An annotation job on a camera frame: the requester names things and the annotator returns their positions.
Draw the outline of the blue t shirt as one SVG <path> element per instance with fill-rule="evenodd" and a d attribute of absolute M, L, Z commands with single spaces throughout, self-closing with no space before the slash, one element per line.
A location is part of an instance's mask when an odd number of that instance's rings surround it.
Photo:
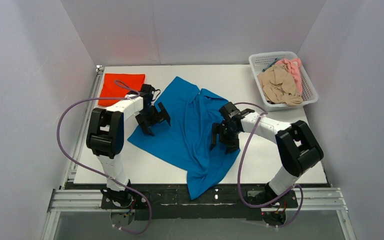
<path fill-rule="evenodd" d="M 239 151 L 226 154 L 218 144 L 210 150 L 212 125 L 223 117 L 219 109 L 228 101 L 198 86 L 175 77 L 156 101 L 170 116 L 170 124 L 154 125 L 154 135 L 137 127 L 127 139 L 141 150 L 183 170 L 189 197 L 195 200 L 219 184 L 235 163 Z"/>

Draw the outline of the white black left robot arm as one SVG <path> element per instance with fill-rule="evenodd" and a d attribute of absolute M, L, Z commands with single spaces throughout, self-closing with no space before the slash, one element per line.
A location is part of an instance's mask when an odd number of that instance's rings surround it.
<path fill-rule="evenodd" d="M 106 188 L 101 193 L 118 207 L 135 198 L 134 193 L 126 188 L 131 182 L 119 157 L 125 141 L 125 121 L 135 117 L 142 132 L 149 136 L 154 135 L 152 126 L 171 122 L 164 105 L 161 102 L 153 105 L 152 101 L 151 93 L 136 95 L 131 91 L 114 105 L 96 107 L 91 112 L 86 146 L 97 157 L 107 176 Z"/>

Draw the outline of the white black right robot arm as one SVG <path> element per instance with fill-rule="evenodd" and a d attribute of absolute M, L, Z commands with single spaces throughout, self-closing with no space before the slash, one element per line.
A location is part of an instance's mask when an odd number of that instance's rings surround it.
<path fill-rule="evenodd" d="M 324 158 L 324 152 L 308 124 L 302 120 L 284 122 L 266 117 L 251 109 L 235 110 L 223 116 L 211 127 L 210 150 L 218 143 L 226 146 L 225 153 L 239 149 L 239 134 L 257 135 L 276 144 L 281 167 L 264 187 L 267 200 L 279 199 L 297 180 Z"/>

